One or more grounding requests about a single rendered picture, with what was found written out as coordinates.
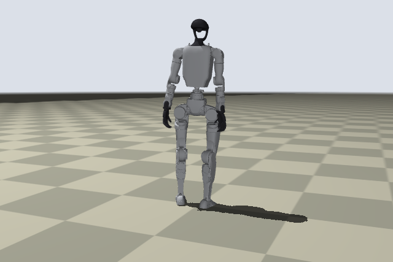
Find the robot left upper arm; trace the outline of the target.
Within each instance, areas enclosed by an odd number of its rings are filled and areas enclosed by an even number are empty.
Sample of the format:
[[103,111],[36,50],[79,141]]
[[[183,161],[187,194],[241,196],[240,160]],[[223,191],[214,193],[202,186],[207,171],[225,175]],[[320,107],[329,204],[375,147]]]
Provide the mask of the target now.
[[182,59],[183,49],[184,49],[184,47],[176,48],[173,51],[173,60],[172,60],[172,64],[171,64],[171,74],[169,77],[170,83],[178,84],[180,81],[180,76],[178,75],[178,72],[180,70],[181,63],[182,63],[181,59]]

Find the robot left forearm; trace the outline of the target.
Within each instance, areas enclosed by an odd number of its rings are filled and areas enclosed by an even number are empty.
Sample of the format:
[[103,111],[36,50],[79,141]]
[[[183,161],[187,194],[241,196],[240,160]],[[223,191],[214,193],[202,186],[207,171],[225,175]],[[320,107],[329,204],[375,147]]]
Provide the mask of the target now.
[[167,87],[167,89],[166,89],[165,100],[163,101],[163,105],[164,105],[165,101],[168,101],[169,102],[169,107],[171,107],[172,106],[172,100],[174,98],[174,91],[176,89],[176,86],[174,84],[171,84],[169,82],[169,79],[168,79],[166,87]]

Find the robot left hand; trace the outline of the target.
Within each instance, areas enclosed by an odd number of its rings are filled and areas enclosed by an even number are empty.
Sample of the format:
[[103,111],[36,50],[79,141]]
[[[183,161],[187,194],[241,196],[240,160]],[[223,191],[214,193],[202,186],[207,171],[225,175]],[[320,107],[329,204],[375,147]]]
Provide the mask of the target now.
[[169,102],[168,101],[165,101],[165,103],[164,103],[164,111],[163,111],[163,124],[167,127],[167,128],[172,128],[172,126],[170,126],[169,124],[168,124],[168,120],[169,120],[169,122],[171,122],[171,120],[170,120],[170,118],[169,118],[169,110],[171,109],[170,107],[169,107]]

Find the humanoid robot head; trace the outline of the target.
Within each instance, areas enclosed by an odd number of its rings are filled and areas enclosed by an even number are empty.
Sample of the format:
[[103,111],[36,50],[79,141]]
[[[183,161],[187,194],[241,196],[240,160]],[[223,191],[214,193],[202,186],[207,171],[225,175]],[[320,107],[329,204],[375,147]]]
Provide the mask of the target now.
[[[195,41],[194,41],[194,43],[191,46],[202,46],[202,45],[204,45],[203,41],[207,38],[207,35],[208,35],[208,29],[209,29],[208,24],[204,20],[202,20],[202,19],[196,19],[196,20],[194,20],[192,22],[191,28],[193,29],[193,33],[194,33],[194,36],[195,36]],[[205,37],[204,38],[197,38],[196,31],[199,32],[199,33],[202,32],[202,31],[206,31]]]

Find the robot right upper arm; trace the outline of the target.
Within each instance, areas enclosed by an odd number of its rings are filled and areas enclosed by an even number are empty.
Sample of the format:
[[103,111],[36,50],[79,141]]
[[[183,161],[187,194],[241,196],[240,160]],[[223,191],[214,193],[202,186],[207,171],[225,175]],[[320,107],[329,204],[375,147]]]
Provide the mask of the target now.
[[222,74],[224,71],[224,53],[219,48],[211,48],[211,55],[215,58],[214,70],[216,76],[213,77],[213,83],[215,86],[222,85]]

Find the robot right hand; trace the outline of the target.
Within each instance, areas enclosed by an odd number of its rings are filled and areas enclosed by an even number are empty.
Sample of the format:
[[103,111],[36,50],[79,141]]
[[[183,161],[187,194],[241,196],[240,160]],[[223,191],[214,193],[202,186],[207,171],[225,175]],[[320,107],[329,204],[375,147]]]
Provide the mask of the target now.
[[216,112],[218,113],[217,114],[218,119],[214,123],[216,123],[218,121],[218,129],[219,130],[217,132],[221,132],[221,131],[224,131],[226,129],[226,118],[225,118],[225,115],[224,115],[224,112],[225,112],[224,105],[221,105],[220,111],[216,110]]

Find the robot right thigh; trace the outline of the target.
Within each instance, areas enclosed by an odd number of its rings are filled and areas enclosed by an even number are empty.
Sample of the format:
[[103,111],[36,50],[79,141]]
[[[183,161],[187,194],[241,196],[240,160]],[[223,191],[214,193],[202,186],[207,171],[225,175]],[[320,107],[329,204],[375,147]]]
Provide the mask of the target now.
[[[217,117],[216,108],[210,105],[205,105],[204,108],[204,115],[206,117],[206,138],[207,138],[207,147],[206,151],[202,152],[201,159],[202,162],[205,164],[209,163],[209,154],[211,152],[217,153],[218,145],[219,145],[219,138],[220,132],[217,132],[218,129],[218,121],[214,123]],[[215,124],[215,125],[214,125]]]

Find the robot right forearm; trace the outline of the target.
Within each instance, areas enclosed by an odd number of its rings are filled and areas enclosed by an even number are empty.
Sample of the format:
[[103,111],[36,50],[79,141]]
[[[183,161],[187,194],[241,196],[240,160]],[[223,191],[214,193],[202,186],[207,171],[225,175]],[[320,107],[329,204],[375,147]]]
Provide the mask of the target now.
[[225,80],[224,77],[222,76],[222,87],[217,87],[215,88],[216,91],[216,110],[220,111],[221,105],[224,105],[225,107]]

